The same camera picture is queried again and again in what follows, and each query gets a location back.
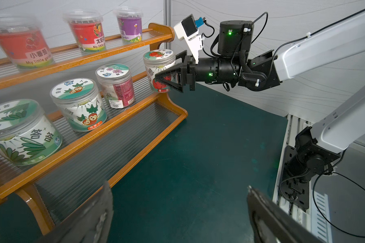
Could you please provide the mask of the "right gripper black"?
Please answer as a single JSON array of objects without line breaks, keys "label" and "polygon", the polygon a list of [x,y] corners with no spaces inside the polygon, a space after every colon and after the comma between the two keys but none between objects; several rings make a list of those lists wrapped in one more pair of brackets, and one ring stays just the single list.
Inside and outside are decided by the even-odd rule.
[{"label": "right gripper black", "polygon": [[155,74],[155,80],[180,93],[184,92],[185,85],[194,91],[197,82],[222,85],[226,91],[230,91],[239,82],[240,64],[230,58],[200,58],[199,63],[196,63],[193,56],[183,51],[175,59],[180,59],[182,63]]}]

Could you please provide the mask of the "small clear red seed container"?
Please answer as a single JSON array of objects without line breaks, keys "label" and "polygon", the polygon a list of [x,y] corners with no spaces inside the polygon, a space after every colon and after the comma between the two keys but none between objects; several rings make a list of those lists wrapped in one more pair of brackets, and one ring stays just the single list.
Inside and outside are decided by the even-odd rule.
[{"label": "small clear red seed container", "polygon": [[39,24],[29,16],[0,15],[0,47],[20,69],[45,67],[54,62]]}]

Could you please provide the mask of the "jar with tomato lid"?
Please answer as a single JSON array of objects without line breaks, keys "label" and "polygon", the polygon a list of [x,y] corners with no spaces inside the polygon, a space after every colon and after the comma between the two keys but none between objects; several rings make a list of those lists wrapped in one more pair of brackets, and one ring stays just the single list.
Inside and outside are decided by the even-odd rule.
[{"label": "jar with tomato lid", "polygon": [[155,75],[176,64],[176,54],[169,49],[158,49],[145,53],[143,56],[150,88],[156,93],[167,93],[170,88],[155,80]]}]

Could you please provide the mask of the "jar with green tree lid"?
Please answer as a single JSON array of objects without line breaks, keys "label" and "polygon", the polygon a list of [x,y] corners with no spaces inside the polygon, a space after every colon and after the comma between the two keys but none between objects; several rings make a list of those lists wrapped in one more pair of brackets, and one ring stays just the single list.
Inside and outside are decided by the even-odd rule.
[{"label": "jar with green tree lid", "polygon": [[37,164],[56,153],[63,137],[35,100],[0,104],[0,155],[16,166]]}]

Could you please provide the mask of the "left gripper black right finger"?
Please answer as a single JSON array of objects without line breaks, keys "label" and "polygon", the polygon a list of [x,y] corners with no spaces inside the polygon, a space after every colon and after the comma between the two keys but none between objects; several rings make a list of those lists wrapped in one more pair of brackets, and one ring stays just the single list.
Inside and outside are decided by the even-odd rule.
[{"label": "left gripper black right finger", "polygon": [[255,243],[320,243],[258,189],[249,187],[249,220]]}]

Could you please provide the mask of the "jar with purple flower lid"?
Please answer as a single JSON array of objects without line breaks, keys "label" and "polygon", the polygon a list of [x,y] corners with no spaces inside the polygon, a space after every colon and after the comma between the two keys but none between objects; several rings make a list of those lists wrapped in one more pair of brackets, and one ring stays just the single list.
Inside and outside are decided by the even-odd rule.
[{"label": "jar with purple flower lid", "polygon": [[128,66],[119,63],[106,64],[99,67],[95,74],[111,108],[123,109],[134,103],[135,93]]}]

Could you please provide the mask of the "jar with carrot lid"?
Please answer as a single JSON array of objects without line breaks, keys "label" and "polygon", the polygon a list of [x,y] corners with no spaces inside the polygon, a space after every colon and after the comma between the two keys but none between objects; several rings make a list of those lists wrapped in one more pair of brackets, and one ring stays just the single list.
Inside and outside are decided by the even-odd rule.
[{"label": "jar with carrot lid", "polygon": [[50,96],[77,132],[90,132],[107,121],[103,99],[92,79],[64,81],[52,88]]}]

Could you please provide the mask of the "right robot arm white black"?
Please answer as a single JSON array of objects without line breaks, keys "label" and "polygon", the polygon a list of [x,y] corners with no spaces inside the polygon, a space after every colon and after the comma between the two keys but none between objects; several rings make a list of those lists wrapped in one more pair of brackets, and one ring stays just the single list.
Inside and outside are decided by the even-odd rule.
[{"label": "right robot arm white black", "polygon": [[[365,8],[365,1],[173,1],[177,23],[193,14],[215,28],[225,20],[254,22],[250,57],[315,32]],[[321,120],[365,85],[365,52],[313,69],[261,92],[198,84],[170,92],[189,116],[168,151],[179,172],[198,181],[260,187],[277,176],[288,114]]]}]

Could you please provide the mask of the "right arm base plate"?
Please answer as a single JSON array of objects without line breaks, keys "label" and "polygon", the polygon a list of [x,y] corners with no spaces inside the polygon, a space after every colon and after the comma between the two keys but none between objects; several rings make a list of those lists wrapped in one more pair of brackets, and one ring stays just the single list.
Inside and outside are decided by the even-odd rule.
[{"label": "right arm base plate", "polygon": [[299,162],[296,149],[289,145],[284,150],[283,162],[279,192],[288,202],[306,211],[310,203],[310,182],[306,178],[309,170]]}]

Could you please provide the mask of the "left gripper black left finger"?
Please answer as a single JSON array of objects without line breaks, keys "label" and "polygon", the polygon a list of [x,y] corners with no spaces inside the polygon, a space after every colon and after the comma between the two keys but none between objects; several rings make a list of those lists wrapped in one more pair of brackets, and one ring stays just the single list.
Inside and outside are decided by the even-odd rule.
[{"label": "left gripper black left finger", "polygon": [[37,242],[106,243],[113,214],[113,194],[106,181],[100,191]]}]

